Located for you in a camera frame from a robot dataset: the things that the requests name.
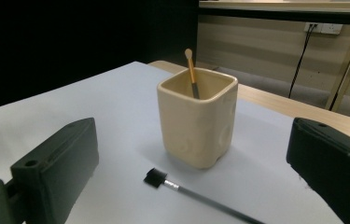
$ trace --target brush holder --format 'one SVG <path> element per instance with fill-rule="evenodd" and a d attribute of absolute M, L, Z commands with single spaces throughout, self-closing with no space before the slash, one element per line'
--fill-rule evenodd
<path fill-rule="evenodd" d="M 238 80 L 194 69 L 200 99 L 193 98 L 188 69 L 157 87 L 162 140 L 171 155 L 193 167 L 209 168 L 231 144 Z"/>

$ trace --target power cable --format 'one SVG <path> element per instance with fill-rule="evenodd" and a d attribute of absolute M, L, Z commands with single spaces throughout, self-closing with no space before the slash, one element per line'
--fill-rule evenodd
<path fill-rule="evenodd" d="M 306 37 L 305 37 L 305 42 L 303 44 L 302 55 L 301 55 L 300 60 L 299 60 L 299 62 L 297 64 L 297 69 L 296 69 L 296 72 L 294 74 L 293 81 L 291 82 L 290 92 L 288 93 L 288 98 L 291 97 L 291 92 L 293 91 L 294 83 L 296 82 L 297 75 L 298 75 L 298 73 L 300 71 L 303 54 L 305 53 L 306 47 L 308 46 L 309 38 L 311 37 L 312 31 L 314 30 L 314 28 L 316 28 L 316 26 L 317 26 L 317 24 L 309 24 L 309 28 L 308 28 L 308 31 L 307 31 Z"/>

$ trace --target table surface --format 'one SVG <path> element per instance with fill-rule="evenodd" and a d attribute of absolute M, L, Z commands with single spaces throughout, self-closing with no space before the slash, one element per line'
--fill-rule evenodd
<path fill-rule="evenodd" d="M 64 125 L 94 118 L 99 165 L 66 223 L 243 223 L 147 185 L 143 179 L 152 168 L 267 224 L 342 223 L 286 162 L 293 118 L 246 98 L 237 101 L 231 146 L 213 167 L 195 169 L 167 153 L 156 89 L 171 73 L 157 67 L 181 67 L 154 64 L 129 63 L 0 106 L 0 178 L 8 182 L 9 167 Z"/>
<path fill-rule="evenodd" d="M 173 74 L 187 69 L 186 67 L 168 63 L 166 61 L 156 61 L 150 63 L 150 65 Z M 242 84 L 239 84 L 238 98 L 257 105 L 262 105 L 292 118 L 299 117 L 317 120 L 350 136 L 350 117 L 348 116 L 304 104 L 266 91 L 260 91 Z"/>

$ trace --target electrical outlet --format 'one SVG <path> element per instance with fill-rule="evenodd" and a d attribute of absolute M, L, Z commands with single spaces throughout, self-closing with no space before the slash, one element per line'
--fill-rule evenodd
<path fill-rule="evenodd" d="M 329 35 L 338 35 L 342 28 L 343 26 L 341 24 L 324 23 L 322 26 L 321 33 Z"/>
<path fill-rule="evenodd" d="M 321 33 L 323 23 L 318 22 L 306 22 L 303 31 L 308 32 L 310 25 L 315 25 L 315 28 L 312 30 L 312 33 Z"/>

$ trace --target metal brush ferrule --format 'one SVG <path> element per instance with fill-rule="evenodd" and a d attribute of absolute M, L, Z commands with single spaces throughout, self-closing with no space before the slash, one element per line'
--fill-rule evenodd
<path fill-rule="evenodd" d="M 175 184 L 174 182 L 171 182 L 169 180 L 165 180 L 165 182 L 163 182 L 163 185 L 166 187 L 169 187 L 175 191 L 178 191 L 179 186 L 177 184 Z"/>

